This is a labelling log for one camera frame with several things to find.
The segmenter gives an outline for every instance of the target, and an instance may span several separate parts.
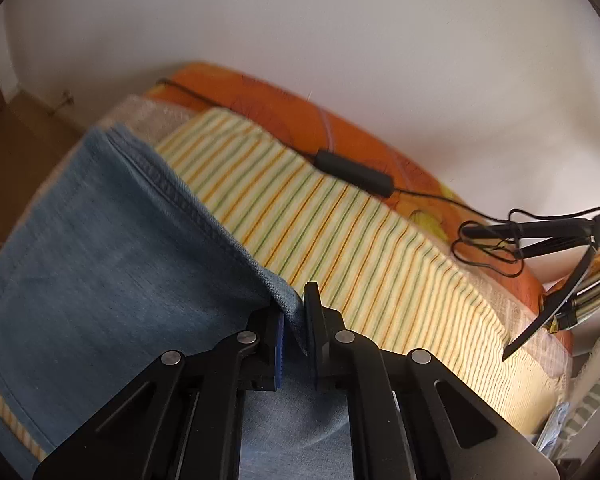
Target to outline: blue denim cloth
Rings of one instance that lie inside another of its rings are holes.
[[[23,478],[29,478],[38,465],[38,459],[24,449],[16,436],[4,425],[0,418],[0,450],[13,469]]]
[[[91,130],[0,252],[0,392],[51,452],[156,356],[209,350],[271,297],[283,386],[247,396],[241,478],[351,478],[346,401],[312,389],[298,295],[149,146]]]

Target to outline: striped fabric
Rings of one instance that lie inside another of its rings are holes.
[[[381,348],[426,348],[523,433],[560,380],[509,333],[456,264],[365,192],[317,171],[257,124],[213,108],[155,147],[218,221],[299,294],[307,281]]]
[[[576,405],[558,435],[558,451],[560,454],[569,445],[571,439],[591,420],[600,407],[600,378],[588,391],[587,395]]]
[[[31,435],[27,430],[24,429],[24,426],[20,424],[18,419],[11,413],[11,410],[7,406],[7,403],[4,402],[0,394],[0,418],[4,421],[4,423],[11,429],[13,434],[18,438],[18,440],[26,447],[34,457],[36,457],[40,462],[42,462],[47,453],[38,445],[38,443],[33,440]]]

